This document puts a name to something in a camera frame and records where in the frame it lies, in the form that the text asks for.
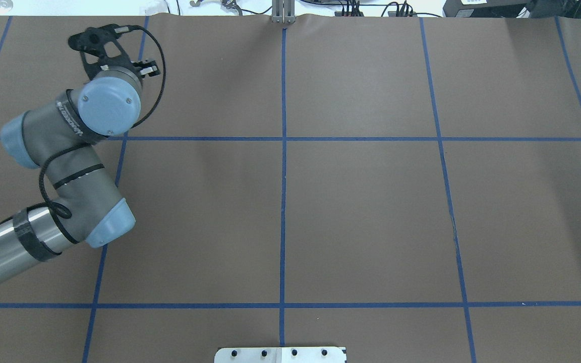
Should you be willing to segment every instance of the gray metal bracket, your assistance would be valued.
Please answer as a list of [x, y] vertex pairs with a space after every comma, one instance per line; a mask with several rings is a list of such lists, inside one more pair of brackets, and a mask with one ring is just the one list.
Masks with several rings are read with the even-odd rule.
[[295, 0], [272, 0], [273, 23], [295, 23]]

